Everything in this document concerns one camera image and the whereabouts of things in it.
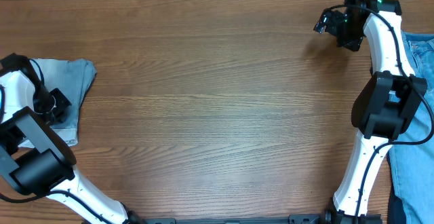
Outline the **light blue denim shorts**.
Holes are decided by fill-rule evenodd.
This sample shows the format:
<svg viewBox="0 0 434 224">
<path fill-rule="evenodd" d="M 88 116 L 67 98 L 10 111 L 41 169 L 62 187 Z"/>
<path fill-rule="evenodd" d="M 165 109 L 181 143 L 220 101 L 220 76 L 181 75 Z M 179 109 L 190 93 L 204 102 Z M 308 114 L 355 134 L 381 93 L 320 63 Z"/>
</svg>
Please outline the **light blue denim shorts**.
<svg viewBox="0 0 434 224">
<path fill-rule="evenodd" d="M 65 120 L 52 126 L 64 142 L 72 147 L 78 143 L 79 110 L 85 95 L 91 88 L 97 70 L 93 62 L 85 59 L 75 61 L 36 58 L 32 61 L 39 78 L 51 91 L 58 88 L 71 102 Z"/>
</svg>

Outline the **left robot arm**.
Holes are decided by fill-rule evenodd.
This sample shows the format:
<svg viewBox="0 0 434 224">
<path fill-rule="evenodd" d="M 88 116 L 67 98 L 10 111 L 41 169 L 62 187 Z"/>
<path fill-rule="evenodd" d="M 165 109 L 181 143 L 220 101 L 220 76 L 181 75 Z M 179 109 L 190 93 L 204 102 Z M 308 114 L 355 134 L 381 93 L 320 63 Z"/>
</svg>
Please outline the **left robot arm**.
<svg viewBox="0 0 434 224">
<path fill-rule="evenodd" d="M 53 130 L 71 102 L 59 89 L 48 91 L 43 73 L 26 56 L 1 59 L 1 177 L 21 199 L 57 201 L 86 223 L 141 223 L 123 203 L 109 198 L 78 169 L 70 147 Z"/>
</svg>

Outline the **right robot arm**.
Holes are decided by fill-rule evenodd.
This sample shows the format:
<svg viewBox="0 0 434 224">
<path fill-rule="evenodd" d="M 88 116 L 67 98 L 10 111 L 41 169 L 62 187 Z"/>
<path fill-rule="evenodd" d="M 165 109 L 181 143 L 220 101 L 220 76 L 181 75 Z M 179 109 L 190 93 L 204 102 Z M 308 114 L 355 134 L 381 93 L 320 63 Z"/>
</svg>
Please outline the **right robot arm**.
<svg viewBox="0 0 434 224">
<path fill-rule="evenodd" d="M 374 181 L 389 149 L 402 144 L 398 137 L 419 106 L 428 105 L 427 81 L 415 75 L 406 57 L 401 15 L 397 0 L 344 0 L 323 10 L 314 31 L 335 36 L 339 47 L 353 52 L 368 40 L 372 76 L 353 104 L 357 133 L 338 190 L 323 213 L 291 215 L 290 223 L 381 223 L 379 214 L 368 214 Z"/>
</svg>

